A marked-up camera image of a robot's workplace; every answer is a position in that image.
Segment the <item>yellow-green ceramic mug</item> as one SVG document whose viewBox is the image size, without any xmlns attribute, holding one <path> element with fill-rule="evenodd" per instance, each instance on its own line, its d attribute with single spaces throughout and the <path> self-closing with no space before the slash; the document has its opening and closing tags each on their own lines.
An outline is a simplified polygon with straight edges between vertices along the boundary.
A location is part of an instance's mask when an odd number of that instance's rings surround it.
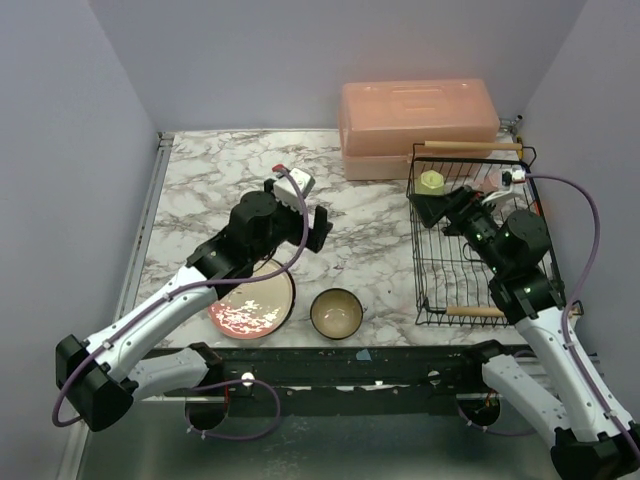
<svg viewBox="0 0 640 480">
<path fill-rule="evenodd" d="M 415 180 L 415 193 L 428 196 L 444 194 L 445 181 L 443 175 L 435 170 L 424 171 Z"/>
</svg>

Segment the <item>pink ceramic mug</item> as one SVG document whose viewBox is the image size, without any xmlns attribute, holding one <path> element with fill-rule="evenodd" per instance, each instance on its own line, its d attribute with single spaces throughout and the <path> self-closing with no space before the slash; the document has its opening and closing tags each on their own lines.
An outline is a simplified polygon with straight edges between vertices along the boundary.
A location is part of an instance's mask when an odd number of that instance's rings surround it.
<svg viewBox="0 0 640 480">
<path fill-rule="evenodd" d="M 474 189 L 480 192 L 483 192 L 485 194 L 492 193 L 502 189 L 503 188 L 502 174 L 503 172 L 500 169 L 492 170 L 482 180 L 478 179 L 474 183 Z"/>
</svg>

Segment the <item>dark bowl cream inside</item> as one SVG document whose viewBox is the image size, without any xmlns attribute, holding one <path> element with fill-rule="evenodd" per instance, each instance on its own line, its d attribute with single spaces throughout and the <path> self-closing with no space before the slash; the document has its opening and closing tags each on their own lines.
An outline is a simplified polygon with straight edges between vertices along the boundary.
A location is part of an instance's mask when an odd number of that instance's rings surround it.
<svg viewBox="0 0 640 480">
<path fill-rule="evenodd" d="M 364 308 L 349 290 L 331 288 L 319 293 L 309 310 L 314 329 L 330 340 L 344 340 L 360 328 Z"/>
</svg>

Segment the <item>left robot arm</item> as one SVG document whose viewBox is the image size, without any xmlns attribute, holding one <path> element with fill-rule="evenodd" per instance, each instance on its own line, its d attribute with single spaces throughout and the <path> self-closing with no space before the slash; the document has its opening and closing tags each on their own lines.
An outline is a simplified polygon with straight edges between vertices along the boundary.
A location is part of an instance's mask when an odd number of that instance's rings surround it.
<svg viewBox="0 0 640 480">
<path fill-rule="evenodd" d="M 212 350 L 192 344 L 155 358 L 149 352 L 187 319 L 242 283 L 255 283 L 254 266 L 288 242 L 319 252 L 333 225 L 317 206 L 293 209 L 273 192 L 252 191 L 231 210 L 227 225 L 199 245 L 155 294 L 111 326 L 84 341 L 69 335 L 55 349 L 59 396 L 52 421 L 68 401 L 91 431 L 119 421 L 143 399 L 198 388 L 218 362 Z"/>
</svg>

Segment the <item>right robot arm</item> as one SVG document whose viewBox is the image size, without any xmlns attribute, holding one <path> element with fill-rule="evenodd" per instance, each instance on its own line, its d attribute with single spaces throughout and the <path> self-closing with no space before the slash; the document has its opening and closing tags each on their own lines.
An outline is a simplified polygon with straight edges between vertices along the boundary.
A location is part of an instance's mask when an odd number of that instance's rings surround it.
<svg viewBox="0 0 640 480">
<path fill-rule="evenodd" d="M 496 222 L 485 196 L 467 185 L 408 199 L 425 227 L 447 220 L 492 272 L 495 306 L 532 349 L 553 389 L 542 387 L 498 344 L 479 360 L 482 380 L 543 438 L 558 475 L 618 479 L 638 471 L 639 425 L 598 375 L 571 328 L 568 304 L 539 267 L 551 248 L 545 220 L 515 209 Z"/>
</svg>

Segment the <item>pink and cream plate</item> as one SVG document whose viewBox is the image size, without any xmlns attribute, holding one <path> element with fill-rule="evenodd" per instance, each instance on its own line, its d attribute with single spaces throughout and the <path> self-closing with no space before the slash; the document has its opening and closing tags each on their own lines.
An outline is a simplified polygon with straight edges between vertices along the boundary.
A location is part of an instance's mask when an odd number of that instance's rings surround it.
<svg viewBox="0 0 640 480">
<path fill-rule="evenodd" d="M 213 325 L 225 336 L 254 340 L 270 335 L 293 312 L 296 287 L 284 271 L 268 280 L 237 286 L 208 308 Z"/>
</svg>

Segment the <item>translucent pink storage box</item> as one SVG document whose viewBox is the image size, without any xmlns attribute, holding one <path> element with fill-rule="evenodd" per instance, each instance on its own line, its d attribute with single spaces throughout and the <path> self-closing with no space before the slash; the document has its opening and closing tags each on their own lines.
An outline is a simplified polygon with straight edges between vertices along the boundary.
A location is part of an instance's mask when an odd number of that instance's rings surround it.
<svg viewBox="0 0 640 480">
<path fill-rule="evenodd" d="M 347 83 L 339 107 L 344 175 L 402 180 L 415 143 L 492 143 L 499 127 L 481 79 Z"/>
</svg>

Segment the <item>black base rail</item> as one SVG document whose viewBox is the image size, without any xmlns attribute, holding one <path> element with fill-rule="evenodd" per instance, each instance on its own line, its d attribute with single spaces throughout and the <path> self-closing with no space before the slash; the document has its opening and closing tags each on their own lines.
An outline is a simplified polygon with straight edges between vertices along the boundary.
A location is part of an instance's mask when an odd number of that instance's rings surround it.
<svg viewBox="0 0 640 480">
<path fill-rule="evenodd" d="M 487 392 L 481 366 L 509 353 L 471 346 L 220 348 L 212 370 L 185 388 L 191 404 L 218 401 L 232 416 L 452 415 L 460 395 Z"/>
</svg>

